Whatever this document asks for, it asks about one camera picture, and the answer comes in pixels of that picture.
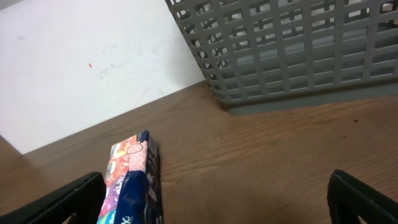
black object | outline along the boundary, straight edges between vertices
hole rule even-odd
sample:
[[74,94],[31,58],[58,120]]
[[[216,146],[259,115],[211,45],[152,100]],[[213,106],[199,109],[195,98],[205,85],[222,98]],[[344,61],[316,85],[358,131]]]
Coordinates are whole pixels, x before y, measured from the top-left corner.
[[335,170],[328,186],[332,224],[398,223],[398,204],[342,170]]
[[0,223],[94,224],[106,187],[100,172],[90,172],[48,195],[0,217]]

brown wooden surface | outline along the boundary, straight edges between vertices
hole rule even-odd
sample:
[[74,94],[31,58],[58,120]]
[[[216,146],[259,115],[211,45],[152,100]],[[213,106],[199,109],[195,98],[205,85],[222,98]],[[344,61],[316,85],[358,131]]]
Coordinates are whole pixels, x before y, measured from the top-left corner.
[[3,167],[0,214],[104,172],[112,144],[148,129],[160,144],[166,224],[330,223],[334,169],[398,200],[397,115],[398,96],[388,96],[231,116],[199,83]]

white wall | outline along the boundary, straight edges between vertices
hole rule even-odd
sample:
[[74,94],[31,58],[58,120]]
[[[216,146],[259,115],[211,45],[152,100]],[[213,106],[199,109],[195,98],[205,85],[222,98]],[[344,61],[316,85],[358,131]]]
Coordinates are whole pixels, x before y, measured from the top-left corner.
[[164,0],[0,11],[0,135],[23,154],[202,80]]

plastic basket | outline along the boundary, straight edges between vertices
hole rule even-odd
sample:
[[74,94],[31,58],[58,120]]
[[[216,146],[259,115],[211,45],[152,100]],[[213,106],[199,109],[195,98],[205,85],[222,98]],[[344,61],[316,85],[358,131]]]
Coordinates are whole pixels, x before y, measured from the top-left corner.
[[398,1],[166,2],[215,97],[225,105],[397,81]]

